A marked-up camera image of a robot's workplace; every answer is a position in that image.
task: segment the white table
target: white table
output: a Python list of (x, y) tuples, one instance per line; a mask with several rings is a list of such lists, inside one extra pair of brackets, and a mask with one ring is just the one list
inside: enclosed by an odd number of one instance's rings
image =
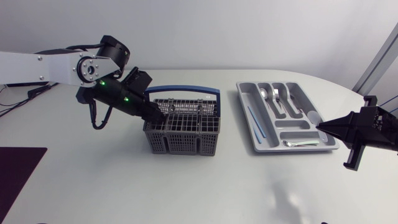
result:
[(151, 86), (220, 89), (216, 156), (152, 154), (143, 120), (117, 110), (96, 131), (78, 87), (59, 85), (0, 118), (1, 146), (48, 148), (4, 223), (398, 223), (394, 152), (367, 147), (358, 172), (343, 167), (342, 142), (333, 152), (256, 154), (236, 82), (296, 81), (326, 120), (358, 112), (362, 96), (276, 70), (148, 73)]

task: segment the cutlery basket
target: cutlery basket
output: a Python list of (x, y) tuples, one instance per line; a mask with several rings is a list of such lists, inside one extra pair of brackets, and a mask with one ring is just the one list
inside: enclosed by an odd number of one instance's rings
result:
[(149, 94), (162, 91), (195, 91), (216, 95), (214, 100), (156, 99), (166, 115), (162, 123), (145, 122), (146, 134), (152, 153), (214, 156), (220, 133), (220, 91), (202, 86), (169, 85), (150, 87)]

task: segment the metal frame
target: metal frame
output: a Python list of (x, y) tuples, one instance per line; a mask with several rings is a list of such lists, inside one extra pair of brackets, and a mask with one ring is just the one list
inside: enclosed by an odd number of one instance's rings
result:
[(353, 91), (367, 95), (384, 75), (398, 56), (398, 23), (392, 30), (380, 51), (377, 53), (362, 77), (355, 84)]

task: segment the white wall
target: white wall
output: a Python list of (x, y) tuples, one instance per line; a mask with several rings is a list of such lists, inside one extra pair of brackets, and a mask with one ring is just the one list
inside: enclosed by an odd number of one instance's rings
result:
[(271, 68), (352, 88), (398, 22), (396, 0), (2, 0), (0, 50), (126, 44), (129, 66)]

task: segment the gray plastic tray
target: gray plastic tray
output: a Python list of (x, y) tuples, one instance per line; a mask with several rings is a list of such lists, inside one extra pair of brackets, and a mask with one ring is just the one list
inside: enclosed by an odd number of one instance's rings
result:
[[(250, 135), (257, 152), (287, 152), (287, 151), (330, 151), (339, 148), (334, 137), (327, 135), (327, 141), (322, 141), (315, 125), (307, 118), (309, 111), (319, 111), (296, 82), (237, 82), (239, 98), (242, 103)], [(265, 100), (260, 92), (267, 92)], [(274, 90), (279, 91), (279, 103)], [(259, 128), (249, 110), (256, 116), (259, 125), (264, 130), (266, 138), (262, 137)], [(301, 142), (318, 140), (316, 146), (285, 146), (282, 141)]]

